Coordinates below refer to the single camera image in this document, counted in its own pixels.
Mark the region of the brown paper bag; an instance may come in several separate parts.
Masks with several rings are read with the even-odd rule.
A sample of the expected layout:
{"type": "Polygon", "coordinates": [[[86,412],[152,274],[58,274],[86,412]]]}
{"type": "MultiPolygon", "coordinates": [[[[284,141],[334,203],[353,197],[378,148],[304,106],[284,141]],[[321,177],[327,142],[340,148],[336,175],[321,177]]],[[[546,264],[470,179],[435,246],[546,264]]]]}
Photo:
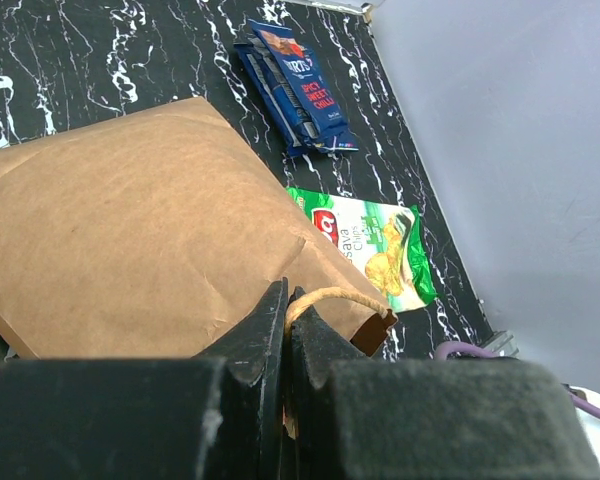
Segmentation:
{"type": "Polygon", "coordinates": [[[0,333],[35,362],[180,360],[280,277],[345,337],[391,320],[203,99],[0,149],[0,333]]]}

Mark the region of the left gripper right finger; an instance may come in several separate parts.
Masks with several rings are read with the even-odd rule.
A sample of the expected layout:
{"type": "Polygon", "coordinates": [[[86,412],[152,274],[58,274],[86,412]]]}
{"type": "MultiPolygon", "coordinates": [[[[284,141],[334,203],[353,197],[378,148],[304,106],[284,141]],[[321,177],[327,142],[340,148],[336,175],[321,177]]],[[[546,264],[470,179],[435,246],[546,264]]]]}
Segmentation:
{"type": "Polygon", "coordinates": [[[568,390],[517,359],[368,357],[296,289],[287,416],[298,479],[599,479],[568,390]]]}

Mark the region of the blue snack packet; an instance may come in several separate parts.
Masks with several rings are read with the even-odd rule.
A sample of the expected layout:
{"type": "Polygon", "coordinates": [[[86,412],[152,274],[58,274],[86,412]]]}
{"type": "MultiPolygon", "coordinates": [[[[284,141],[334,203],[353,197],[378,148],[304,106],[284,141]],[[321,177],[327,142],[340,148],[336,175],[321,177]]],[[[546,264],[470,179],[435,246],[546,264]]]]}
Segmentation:
{"type": "Polygon", "coordinates": [[[342,153],[359,150],[352,135],[346,131],[335,136],[323,136],[318,139],[298,136],[294,132],[285,135],[286,152],[291,157],[299,157],[310,153],[342,153]]]}
{"type": "Polygon", "coordinates": [[[274,57],[251,43],[236,43],[234,48],[282,133],[287,153],[296,157],[316,150],[316,127],[274,57]]]}

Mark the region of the blue burts chips packet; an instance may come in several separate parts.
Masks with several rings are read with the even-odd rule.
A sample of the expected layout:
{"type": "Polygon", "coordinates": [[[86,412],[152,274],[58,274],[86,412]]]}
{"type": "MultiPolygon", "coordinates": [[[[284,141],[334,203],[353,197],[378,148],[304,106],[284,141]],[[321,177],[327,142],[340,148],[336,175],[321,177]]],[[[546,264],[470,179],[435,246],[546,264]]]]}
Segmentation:
{"type": "Polygon", "coordinates": [[[250,22],[252,45],[274,57],[293,92],[313,121],[317,135],[335,136],[349,131],[347,120],[324,80],[313,52],[299,44],[293,31],[272,24],[250,22]]]}

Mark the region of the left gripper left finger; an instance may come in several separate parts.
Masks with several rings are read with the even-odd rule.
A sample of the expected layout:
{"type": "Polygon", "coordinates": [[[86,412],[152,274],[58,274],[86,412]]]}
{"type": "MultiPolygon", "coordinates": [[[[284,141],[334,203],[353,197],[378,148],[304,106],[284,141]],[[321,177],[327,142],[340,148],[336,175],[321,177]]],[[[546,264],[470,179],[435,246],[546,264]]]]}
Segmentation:
{"type": "Polygon", "coordinates": [[[0,366],[0,479],[275,479],[288,283],[184,359],[0,366]]]}

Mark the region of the green snack packet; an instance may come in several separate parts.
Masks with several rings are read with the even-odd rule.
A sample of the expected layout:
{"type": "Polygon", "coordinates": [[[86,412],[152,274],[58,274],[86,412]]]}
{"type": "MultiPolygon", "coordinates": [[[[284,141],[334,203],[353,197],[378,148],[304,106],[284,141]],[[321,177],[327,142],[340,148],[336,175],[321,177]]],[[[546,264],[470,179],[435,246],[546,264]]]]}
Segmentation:
{"type": "Polygon", "coordinates": [[[420,213],[403,207],[289,187],[311,223],[383,295],[397,313],[437,298],[421,239],[420,213]]]}

